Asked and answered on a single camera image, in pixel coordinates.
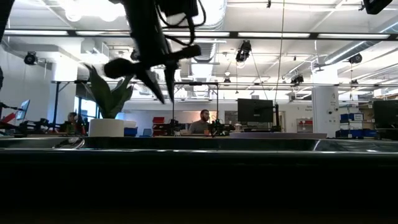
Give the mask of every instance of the ductwork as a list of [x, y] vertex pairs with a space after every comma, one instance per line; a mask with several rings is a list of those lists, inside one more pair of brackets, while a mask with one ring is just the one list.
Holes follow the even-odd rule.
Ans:
[[[203, 7], [205, 8], [207, 19], [205, 25], [198, 28], [198, 30], [220, 30], [224, 23], [225, 13], [226, 13], [226, 0], [201, 0]], [[203, 14], [194, 18], [194, 22], [200, 23], [203, 20]], [[198, 43], [201, 48], [201, 56], [197, 56], [192, 59], [193, 64], [191, 65], [192, 75], [195, 81], [209, 80], [211, 73], [213, 71], [213, 65], [207, 65], [202, 63], [209, 63], [215, 61], [215, 53], [217, 49], [217, 44], [204, 44]], [[203, 86], [195, 86], [193, 91], [201, 91], [196, 93], [196, 96], [205, 96], [206, 93], [203, 91], [208, 90], [208, 87], [204, 89]]]
[[[372, 33], [398, 33], [398, 16], [393, 17], [387, 22], [383, 23], [383, 25], [372, 30]], [[327, 65], [331, 65], [337, 62], [340, 62], [344, 59], [350, 58], [363, 50], [366, 50], [378, 43], [380, 40], [368, 40], [368, 41], [354, 41], [345, 47], [333, 52], [328, 55], [324, 62]]]

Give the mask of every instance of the man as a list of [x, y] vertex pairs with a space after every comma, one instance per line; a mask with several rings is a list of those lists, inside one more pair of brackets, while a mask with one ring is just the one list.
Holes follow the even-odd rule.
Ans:
[[205, 134], [205, 130], [208, 130], [208, 125], [207, 121], [209, 120], [209, 111], [208, 110], [202, 110], [200, 112], [200, 120], [195, 121], [191, 124], [189, 127], [189, 133], [190, 134]]

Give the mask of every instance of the white ceiling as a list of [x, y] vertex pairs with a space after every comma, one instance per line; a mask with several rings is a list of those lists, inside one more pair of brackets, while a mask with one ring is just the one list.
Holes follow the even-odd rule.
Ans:
[[[270, 9], [265, 7], [266, 4], [264, 2], [266, 1], [228, 0], [223, 29], [228, 31], [280, 32], [282, 31], [283, 21], [283, 31], [371, 32], [373, 28], [398, 14], [398, 0], [394, 0], [388, 7], [388, 10], [384, 10], [375, 16], [367, 15], [365, 11], [358, 11], [357, 8], [359, 8], [360, 3], [355, 0], [343, 0], [342, 5], [337, 8], [340, 11], [335, 12], [328, 10], [337, 6], [341, 0], [286, 0], [284, 13], [282, 10], [282, 0], [272, 0]], [[119, 17], [113, 22], [105, 22], [99, 17], [83, 16], [78, 22], [70, 22], [66, 19], [65, 11], [61, 7], [46, 7], [45, 3], [49, 6], [56, 6], [58, 4], [57, 0], [16, 0], [10, 16], [9, 27], [15, 29], [129, 29], [124, 17]], [[23, 41], [26, 43], [33, 41], [33, 39], [28, 37], [13, 37], [13, 39], [14, 41]], [[41, 41], [59, 44], [62, 44], [62, 42], [65, 43], [65, 40], [54, 38], [41, 38]], [[100, 41], [105, 42], [109, 46], [133, 45], [131, 39], [102, 38]], [[233, 61], [234, 53], [240, 43], [241, 40], [229, 39], [226, 40], [225, 44], [218, 45], [218, 57], [216, 61], [220, 65], [214, 66], [213, 73], [219, 77], [219, 80], [223, 79], [224, 72], [228, 69], [232, 77], [235, 77], [238, 71], [239, 82], [253, 82], [257, 80], [258, 75], [263, 77], [263, 79], [271, 77], [269, 82], [276, 82], [278, 74], [280, 76], [285, 75], [311, 55], [315, 55], [315, 42], [313, 40], [251, 40], [254, 55], [249, 57], [244, 68], [236, 69], [236, 64], [231, 62], [229, 58]], [[350, 41], [319, 40], [317, 41], [317, 54], [330, 54], [348, 43]], [[397, 43], [382, 42], [365, 50], [361, 53], [364, 59], [363, 62], [398, 47]], [[281, 44], [281, 53], [286, 56], [281, 57], [279, 65], [279, 57], [275, 56], [275, 54], [280, 53]], [[173, 44], [173, 48], [178, 49], [180, 46]], [[223, 52], [227, 52], [228, 56], [224, 57]], [[365, 63], [353, 71], [352, 77], [354, 78], [397, 63], [397, 56], [398, 53], [395, 52], [375, 62]], [[189, 65], [186, 62], [186, 60], [182, 61], [183, 76], [189, 73]], [[342, 63], [340, 77], [343, 82], [351, 79], [351, 72], [343, 73], [347, 69], [349, 69], [349, 64]], [[304, 71], [304, 75], [306, 78], [309, 78], [310, 73]], [[383, 77], [387, 79], [394, 75], [398, 75], [398, 72], [387, 74]]]

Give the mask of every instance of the computer monitor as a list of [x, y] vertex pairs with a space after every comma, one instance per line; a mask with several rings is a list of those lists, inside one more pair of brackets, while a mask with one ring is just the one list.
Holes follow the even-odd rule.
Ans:
[[373, 110], [376, 125], [398, 124], [398, 100], [374, 101]]
[[26, 117], [26, 112], [27, 112], [27, 109], [28, 109], [28, 107], [29, 107], [29, 103], [30, 103], [30, 100], [26, 100], [26, 101], [24, 101], [22, 104], [21, 104], [21, 107], [20, 107], [20, 109], [22, 109], [22, 110], [19, 110], [19, 111], [17, 111], [17, 113], [16, 113], [16, 120], [17, 121], [20, 121], [20, 120], [23, 120], [23, 119], [25, 119], [25, 117]]
[[238, 121], [273, 123], [272, 100], [238, 99]]

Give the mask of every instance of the person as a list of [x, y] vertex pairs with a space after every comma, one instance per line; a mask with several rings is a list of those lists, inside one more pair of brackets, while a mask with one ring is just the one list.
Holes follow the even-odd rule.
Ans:
[[83, 125], [83, 119], [78, 116], [76, 112], [71, 112], [68, 114], [68, 122], [72, 126], [72, 130], [67, 130], [67, 132], [73, 132], [75, 134], [86, 134], [86, 129]]
[[206, 130], [208, 130], [208, 125], [209, 125], [209, 123], [207, 122], [208, 120], [209, 120], [209, 111], [202, 110], [200, 112], [200, 120], [195, 121], [191, 124], [191, 126], [189, 127], [189, 133], [205, 134]]

